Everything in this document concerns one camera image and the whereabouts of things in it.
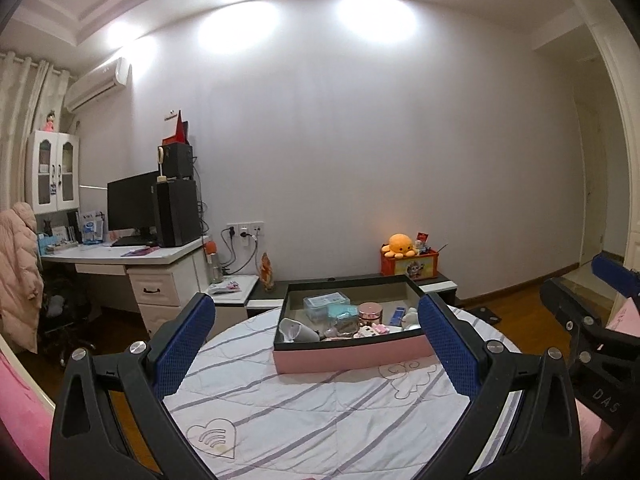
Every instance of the orange octopus plush toy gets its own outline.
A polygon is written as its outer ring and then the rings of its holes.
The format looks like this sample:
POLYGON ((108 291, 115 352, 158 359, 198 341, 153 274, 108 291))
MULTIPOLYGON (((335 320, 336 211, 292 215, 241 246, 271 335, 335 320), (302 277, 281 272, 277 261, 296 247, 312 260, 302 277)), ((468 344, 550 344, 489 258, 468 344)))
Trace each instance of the orange octopus plush toy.
POLYGON ((393 235, 389 238, 387 245, 382 247, 382 252, 386 258, 395 258, 397 260, 404 258, 410 258, 415 256, 414 244, 407 235, 393 235))

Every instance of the curtain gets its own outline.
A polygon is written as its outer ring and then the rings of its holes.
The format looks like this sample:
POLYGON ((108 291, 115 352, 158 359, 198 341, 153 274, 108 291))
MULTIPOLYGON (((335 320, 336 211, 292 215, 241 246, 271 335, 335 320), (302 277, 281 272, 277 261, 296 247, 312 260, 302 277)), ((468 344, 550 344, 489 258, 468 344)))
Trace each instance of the curtain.
POLYGON ((55 71, 46 60, 34 65, 30 57, 0 54, 0 210, 25 200, 27 141, 50 110, 59 124, 68 84, 69 72, 55 71))

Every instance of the blue gripper pad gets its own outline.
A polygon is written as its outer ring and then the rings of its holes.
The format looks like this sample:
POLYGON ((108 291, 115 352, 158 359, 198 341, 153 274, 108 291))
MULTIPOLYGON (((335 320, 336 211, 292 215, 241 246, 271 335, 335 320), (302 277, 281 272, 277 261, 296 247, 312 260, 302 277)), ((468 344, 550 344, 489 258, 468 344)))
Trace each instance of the blue gripper pad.
POLYGON ((595 276, 615 288, 625 298, 634 298, 640 293, 638 275, 604 254, 598 254, 591 261, 591 270, 595 276))
POLYGON ((198 354, 216 320, 216 307, 198 293, 180 315, 160 327, 149 345, 147 369, 159 400, 173 395, 198 354))
POLYGON ((432 298, 428 294, 420 299, 418 321, 456 391, 474 400, 482 386, 481 363, 478 352, 469 348, 454 326, 468 323, 460 321, 442 300, 442 305, 438 306, 437 300, 440 298, 432 298))

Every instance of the bedsheet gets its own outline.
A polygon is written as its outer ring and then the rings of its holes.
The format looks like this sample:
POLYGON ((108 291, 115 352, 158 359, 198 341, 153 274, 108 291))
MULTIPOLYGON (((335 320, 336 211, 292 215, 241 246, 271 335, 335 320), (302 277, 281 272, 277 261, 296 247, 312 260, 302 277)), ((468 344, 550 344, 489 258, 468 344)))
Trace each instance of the bedsheet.
MULTIPOLYGON (((485 340, 503 334, 452 308, 485 340)), ((271 354, 279 309, 201 349, 164 403, 219 480, 410 480, 468 405, 436 356, 364 370, 278 375, 271 354)), ((508 397, 474 469, 498 453, 519 392, 508 397)))

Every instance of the orange cap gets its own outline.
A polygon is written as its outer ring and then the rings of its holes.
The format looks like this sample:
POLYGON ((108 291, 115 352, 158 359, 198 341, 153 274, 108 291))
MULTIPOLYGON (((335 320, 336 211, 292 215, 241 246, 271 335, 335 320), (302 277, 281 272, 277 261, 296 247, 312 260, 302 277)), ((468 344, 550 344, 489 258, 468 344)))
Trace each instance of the orange cap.
POLYGON ((218 252, 218 248, 216 247, 216 243, 215 242, 207 242, 206 244, 204 244, 204 251, 207 254, 215 254, 218 252))

